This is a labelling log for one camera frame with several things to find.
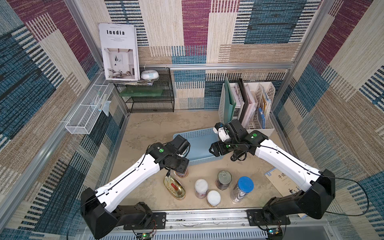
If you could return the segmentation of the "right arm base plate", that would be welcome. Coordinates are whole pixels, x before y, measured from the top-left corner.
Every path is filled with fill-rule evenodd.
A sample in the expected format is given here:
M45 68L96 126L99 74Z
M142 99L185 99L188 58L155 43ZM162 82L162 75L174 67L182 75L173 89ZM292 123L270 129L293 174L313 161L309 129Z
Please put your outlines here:
M265 213L262 209L250 209L246 210L246 213L250 226L285 226L291 224L288 216L276 217L269 212Z

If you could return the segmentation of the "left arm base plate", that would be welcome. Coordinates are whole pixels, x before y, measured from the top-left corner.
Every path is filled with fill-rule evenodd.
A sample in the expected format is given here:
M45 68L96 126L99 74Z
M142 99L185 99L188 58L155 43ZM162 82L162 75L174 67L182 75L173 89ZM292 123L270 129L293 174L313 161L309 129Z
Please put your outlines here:
M139 224L127 224L124 225L124 230L162 230L166 227L167 213L155 212L150 217L146 217Z

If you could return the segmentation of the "red label can white lid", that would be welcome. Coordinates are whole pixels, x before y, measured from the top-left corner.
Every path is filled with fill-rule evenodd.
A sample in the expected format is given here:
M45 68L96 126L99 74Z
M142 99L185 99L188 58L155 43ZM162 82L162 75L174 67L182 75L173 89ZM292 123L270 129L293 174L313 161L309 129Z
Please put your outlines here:
M209 184L206 180L204 179L198 179L195 182L195 193L196 197L199 199L203 199L207 196Z

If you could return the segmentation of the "yellow can white lid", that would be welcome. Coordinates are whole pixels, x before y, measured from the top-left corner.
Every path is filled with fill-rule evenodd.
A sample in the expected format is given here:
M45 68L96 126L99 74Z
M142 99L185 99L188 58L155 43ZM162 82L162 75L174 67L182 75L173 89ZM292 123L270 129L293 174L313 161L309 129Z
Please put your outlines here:
M189 175L189 169L186 169L184 173L179 173L175 171L175 175L179 178L186 178Z

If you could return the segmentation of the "oval gold fish tin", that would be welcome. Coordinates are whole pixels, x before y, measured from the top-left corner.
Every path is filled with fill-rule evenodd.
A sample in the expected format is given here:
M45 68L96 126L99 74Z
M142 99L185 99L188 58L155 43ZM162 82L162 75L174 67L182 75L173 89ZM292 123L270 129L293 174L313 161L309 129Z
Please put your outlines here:
M164 185L170 194L177 200L183 200L186 196L186 190L182 184L172 176L166 176L164 179Z

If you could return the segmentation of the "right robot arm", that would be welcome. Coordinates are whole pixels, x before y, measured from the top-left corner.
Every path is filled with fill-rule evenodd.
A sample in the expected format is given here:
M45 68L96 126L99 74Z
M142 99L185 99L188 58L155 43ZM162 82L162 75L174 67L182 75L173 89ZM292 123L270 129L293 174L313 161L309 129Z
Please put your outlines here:
M273 165L299 187L300 191L289 196L271 198L262 208L262 220L272 225L278 220L293 214L305 214L313 219L321 219L336 195L335 175L320 171L301 162L282 150L265 134L247 131L239 120L227 124L215 124L213 131L219 140L209 149L215 157L232 153L232 161L243 161L247 154Z

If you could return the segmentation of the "light blue plastic basket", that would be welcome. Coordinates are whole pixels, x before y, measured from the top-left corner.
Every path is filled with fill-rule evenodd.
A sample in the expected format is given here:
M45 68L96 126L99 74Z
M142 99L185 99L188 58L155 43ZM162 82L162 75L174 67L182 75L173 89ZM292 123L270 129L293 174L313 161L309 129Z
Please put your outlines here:
M219 140L218 135L215 134L212 128L177 133L173 135L173 138L177 135L182 136L191 144L191 150L187 156L187 159L190 160L189 166L223 159L223 156L215 157L209 152L211 144Z

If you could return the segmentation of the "orange fruit can white lid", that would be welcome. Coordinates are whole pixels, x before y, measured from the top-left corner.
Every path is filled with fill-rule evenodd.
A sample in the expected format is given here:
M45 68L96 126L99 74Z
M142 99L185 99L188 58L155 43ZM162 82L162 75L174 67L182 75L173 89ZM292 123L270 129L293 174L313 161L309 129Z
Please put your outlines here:
M207 194L207 202L211 207L216 207L221 202L221 195L218 191L211 190Z

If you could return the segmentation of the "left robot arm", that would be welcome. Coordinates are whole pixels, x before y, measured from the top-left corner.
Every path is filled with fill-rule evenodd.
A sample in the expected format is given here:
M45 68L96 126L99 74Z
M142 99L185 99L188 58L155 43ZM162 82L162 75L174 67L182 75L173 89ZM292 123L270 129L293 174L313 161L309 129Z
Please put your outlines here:
M131 206L120 203L142 182L162 169L185 173L190 143L177 135L166 144L154 143L129 169L96 190L87 188L81 194L81 216L96 240L114 228L132 225L150 229L154 225L153 211L144 202Z

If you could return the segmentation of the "dark tomato tin can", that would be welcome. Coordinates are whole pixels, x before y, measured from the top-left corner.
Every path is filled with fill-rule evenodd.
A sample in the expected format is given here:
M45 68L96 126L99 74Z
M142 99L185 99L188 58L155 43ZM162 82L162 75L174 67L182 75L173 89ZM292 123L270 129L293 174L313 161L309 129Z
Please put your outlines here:
M232 175L229 171L222 170L218 173L216 186L219 190L226 190L232 181Z

